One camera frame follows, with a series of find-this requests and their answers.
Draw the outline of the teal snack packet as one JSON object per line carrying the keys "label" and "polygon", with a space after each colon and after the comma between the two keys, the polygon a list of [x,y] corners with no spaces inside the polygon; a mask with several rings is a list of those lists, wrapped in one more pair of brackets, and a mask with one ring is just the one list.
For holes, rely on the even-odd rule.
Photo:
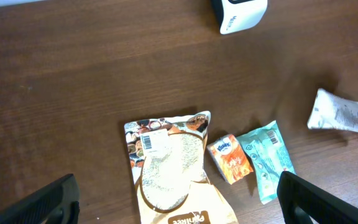
{"label": "teal snack packet", "polygon": [[277,122],[272,121],[236,139],[245,154],[251,158],[255,168],[260,201],[265,205],[277,198],[281,173],[283,171],[295,173]]}

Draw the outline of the white cream tube gold cap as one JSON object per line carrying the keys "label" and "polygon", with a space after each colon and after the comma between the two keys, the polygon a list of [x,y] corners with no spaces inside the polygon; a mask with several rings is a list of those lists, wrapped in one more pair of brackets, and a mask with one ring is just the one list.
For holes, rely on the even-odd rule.
{"label": "white cream tube gold cap", "polygon": [[358,133],[358,102],[338,97],[319,88],[307,127]]}

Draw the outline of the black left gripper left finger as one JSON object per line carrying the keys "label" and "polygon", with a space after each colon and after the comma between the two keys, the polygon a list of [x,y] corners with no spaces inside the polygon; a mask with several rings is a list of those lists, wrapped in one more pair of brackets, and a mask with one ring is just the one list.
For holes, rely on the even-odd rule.
{"label": "black left gripper left finger", "polygon": [[0,211],[0,224],[77,224],[80,191],[67,174]]}

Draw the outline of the tan bread bag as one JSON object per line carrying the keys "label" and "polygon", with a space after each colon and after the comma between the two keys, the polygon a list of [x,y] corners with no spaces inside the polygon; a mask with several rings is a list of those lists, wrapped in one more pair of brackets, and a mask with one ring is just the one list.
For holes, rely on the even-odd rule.
{"label": "tan bread bag", "polygon": [[141,223],[237,223],[204,171],[209,111],[124,125]]}

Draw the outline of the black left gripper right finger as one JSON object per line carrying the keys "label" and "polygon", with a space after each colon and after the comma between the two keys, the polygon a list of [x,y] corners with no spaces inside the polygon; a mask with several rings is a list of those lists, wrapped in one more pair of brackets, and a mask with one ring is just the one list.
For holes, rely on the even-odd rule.
{"label": "black left gripper right finger", "polygon": [[277,196],[285,223],[358,223],[358,208],[283,171]]}

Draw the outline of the orange tissue pack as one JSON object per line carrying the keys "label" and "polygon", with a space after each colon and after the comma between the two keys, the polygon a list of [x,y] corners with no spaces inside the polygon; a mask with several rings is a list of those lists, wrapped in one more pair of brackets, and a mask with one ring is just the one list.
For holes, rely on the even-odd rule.
{"label": "orange tissue pack", "polygon": [[207,150],[224,180],[231,185],[254,171],[233,134],[227,134],[207,145]]}

